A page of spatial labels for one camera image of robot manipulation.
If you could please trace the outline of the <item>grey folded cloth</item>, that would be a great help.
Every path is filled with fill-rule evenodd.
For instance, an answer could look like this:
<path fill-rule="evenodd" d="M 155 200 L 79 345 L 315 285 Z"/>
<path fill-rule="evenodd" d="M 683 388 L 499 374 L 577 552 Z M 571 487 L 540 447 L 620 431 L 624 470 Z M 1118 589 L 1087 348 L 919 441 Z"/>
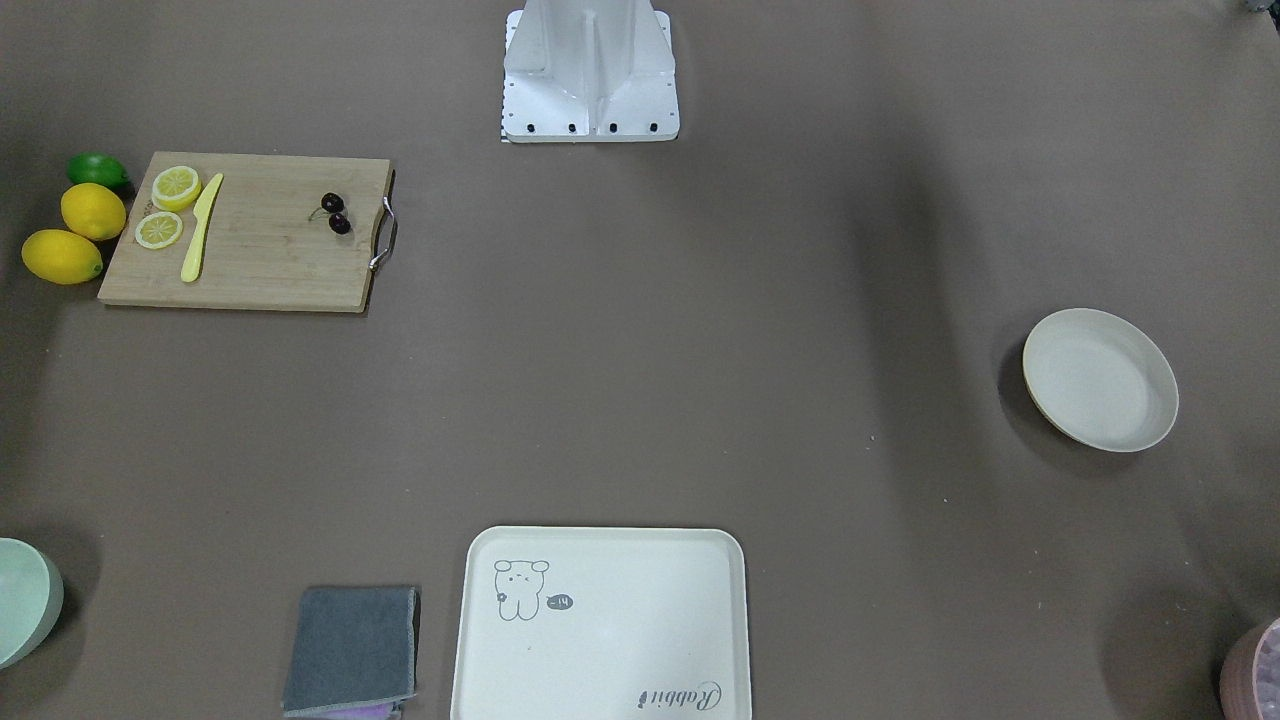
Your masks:
<path fill-rule="evenodd" d="M 298 603 L 282 715 L 412 698 L 417 609 L 413 585 L 307 588 Z"/>

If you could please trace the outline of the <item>yellow plastic knife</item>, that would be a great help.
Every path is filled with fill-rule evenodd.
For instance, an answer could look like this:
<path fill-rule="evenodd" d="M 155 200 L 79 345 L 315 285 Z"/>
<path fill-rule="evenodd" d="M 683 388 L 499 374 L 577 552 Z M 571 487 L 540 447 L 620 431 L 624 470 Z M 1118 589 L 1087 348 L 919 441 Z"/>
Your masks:
<path fill-rule="evenodd" d="M 195 283 L 201 275 L 209 223 L 223 182 L 224 174 L 215 173 L 195 200 L 195 231 L 180 266 L 180 281 L 184 283 Z"/>

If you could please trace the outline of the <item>mint green bowl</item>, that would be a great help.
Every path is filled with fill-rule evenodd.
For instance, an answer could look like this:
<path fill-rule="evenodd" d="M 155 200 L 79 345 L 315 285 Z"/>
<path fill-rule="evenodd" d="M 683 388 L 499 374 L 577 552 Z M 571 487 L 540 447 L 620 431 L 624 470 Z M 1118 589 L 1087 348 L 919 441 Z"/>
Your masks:
<path fill-rule="evenodd" d="M 64 583 L 56 564 L 15 538 L 1 539 L 1 667 L 33 652 L 56 624 Z"/>

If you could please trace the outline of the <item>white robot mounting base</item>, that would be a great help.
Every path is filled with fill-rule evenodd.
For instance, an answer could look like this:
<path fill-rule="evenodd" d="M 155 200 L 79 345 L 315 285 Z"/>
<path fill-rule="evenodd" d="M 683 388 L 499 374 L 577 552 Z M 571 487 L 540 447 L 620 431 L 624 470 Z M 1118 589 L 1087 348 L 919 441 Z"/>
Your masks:
<path fill-rule="evenodd" d="M 527 1 L 504 29 L 502 141 L 678 137 L 672 24 L 652 3 Z"/>

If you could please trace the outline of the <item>yellow lemon lower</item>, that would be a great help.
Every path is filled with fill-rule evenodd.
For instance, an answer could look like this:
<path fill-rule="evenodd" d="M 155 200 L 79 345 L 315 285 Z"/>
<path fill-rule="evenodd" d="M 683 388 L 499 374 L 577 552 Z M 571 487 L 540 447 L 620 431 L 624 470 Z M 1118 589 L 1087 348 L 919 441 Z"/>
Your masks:
<path fill-rule="evenodd" d="M 79 284 L 97 278 L 105 261 L 99 247 L 69 231 L 45 229 L 31 234 L 20 249 L 26 268 L 54 284 Z"/>

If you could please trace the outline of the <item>lemon slice lower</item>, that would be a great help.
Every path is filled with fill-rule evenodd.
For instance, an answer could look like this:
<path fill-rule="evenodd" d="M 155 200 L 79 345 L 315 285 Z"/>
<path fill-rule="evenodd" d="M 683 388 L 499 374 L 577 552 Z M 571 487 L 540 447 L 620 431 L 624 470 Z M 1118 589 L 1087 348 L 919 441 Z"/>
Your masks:
<path fill-rule="evenodd" d="M 173 211 L 154 211 L 134 225 L 134 241 L 143 249 L 159 250 L 173 246 L 186 231 L 186 223 Z"/>

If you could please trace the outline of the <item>dark red cherry pair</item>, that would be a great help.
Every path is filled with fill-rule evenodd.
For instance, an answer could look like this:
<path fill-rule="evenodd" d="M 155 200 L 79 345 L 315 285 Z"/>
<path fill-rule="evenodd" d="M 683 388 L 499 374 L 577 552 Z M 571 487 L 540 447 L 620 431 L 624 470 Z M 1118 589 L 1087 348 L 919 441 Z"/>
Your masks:
<path fill-rule="evenodd" d="M 320 197 L 317 208 L 308 214 L 308 222 L 319 222 L 320 219 L 324 219 L 335 234 L 348 234 L 352 231 L 346 215 L 346 201 L 338 193 L 325 192 Z"/>

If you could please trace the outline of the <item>purple cloth under grey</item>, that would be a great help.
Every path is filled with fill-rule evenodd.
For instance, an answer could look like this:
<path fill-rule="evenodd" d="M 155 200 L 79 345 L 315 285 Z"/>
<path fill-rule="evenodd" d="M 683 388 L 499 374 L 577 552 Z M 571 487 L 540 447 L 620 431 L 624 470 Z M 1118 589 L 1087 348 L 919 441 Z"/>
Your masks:
<path fill-rule="evenodd" d="M 287 710 L 284 719 L 401 719 L 403 700 L 388 702 L 353 705 L 349 707 L 315 707 Z"/>

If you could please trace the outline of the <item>yellow lemon upper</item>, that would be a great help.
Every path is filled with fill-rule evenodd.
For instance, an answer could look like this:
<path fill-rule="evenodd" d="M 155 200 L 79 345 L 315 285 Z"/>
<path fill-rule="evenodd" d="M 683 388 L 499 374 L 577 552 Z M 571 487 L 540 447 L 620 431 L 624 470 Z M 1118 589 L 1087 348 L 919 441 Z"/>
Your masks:
<path fill-rule="evenodd" d="M 93 242 L 118 237 L 128 218 L 122 199 L 97 183 L 73 184 L 61 195 L 59 206 L 65 227 Z"/>

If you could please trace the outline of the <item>pink bowl with ice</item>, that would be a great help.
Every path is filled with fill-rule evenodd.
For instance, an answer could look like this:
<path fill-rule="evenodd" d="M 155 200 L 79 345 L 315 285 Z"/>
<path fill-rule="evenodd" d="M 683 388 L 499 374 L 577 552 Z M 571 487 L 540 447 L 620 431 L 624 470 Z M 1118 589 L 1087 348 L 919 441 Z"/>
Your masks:
<path fill-rule="evenodd" d="M 1279 719 L 1279 620 L 1247 632 L 1219 676 L 1225 719 Z"/>

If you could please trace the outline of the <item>cream rabbit tray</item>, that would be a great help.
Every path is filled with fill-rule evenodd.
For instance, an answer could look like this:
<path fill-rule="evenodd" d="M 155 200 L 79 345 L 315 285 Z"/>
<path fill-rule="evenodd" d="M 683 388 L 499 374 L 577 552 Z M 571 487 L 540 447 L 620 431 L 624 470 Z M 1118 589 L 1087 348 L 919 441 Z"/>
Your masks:
<path fill-rule="evenodd" d="M 493 527 L 468 547 L 453 719 L 750 719 L 746 564 L 719 529 Z"/>

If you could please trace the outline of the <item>lemon slice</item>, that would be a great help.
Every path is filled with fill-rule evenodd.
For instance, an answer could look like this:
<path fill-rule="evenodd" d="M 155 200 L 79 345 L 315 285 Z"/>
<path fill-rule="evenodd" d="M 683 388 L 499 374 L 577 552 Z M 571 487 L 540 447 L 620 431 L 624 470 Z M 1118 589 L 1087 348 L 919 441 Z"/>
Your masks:
<path fill-rule="evenodd" d="M 169 167 L 154 178 L 150 200 L 156 209 L 178 214 L 193 205 L 202 191 L 204 182 L 195 168 Z"/>
<path fill-rule="evenodd" d="M 173 246 L 186 231 L 186 223 L 173 211 L 154 211 L 134 225 L 134 241 L 143 249 L 159 250 Z"/>

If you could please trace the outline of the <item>green lime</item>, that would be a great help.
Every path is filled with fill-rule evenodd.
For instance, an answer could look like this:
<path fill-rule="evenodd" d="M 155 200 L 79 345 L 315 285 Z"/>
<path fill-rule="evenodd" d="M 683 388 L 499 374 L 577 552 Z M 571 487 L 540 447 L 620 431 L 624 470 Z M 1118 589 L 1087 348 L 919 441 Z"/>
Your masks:
<path fill-rule="evenodd" d="M 105 152 L 79 152 L 69 158 L 65 173 L 73 184 L 101 184 L 111 191 L 131 184 L 124 164 Z"/>

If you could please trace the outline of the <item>lemon slice upper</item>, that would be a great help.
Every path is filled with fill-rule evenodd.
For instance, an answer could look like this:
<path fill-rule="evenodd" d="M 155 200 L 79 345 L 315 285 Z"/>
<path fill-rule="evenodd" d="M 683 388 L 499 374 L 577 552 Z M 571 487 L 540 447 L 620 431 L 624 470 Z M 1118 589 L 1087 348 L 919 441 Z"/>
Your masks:
<path fill-rule="evenodd" d="M 178 214 L 193 205 L 202 191 L 204 182 L 195 168 L 169 167 L 154 178 L 150 200 L 156 209 Z"/>

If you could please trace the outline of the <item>cream round plate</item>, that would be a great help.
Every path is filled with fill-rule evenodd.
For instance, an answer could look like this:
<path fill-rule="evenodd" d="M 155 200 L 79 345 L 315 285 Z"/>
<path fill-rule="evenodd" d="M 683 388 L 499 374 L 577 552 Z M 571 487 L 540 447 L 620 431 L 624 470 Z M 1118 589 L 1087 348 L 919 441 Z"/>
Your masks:
<path fill-rule="evenodd" d="M 1092 448 L 1134 454 L 1175 427 L 1180 389 L 1162 350 L 1130 322 L 1092 307 L 1051 313 L 1029 332 L 1021 374 L 1039 413 Z"/>

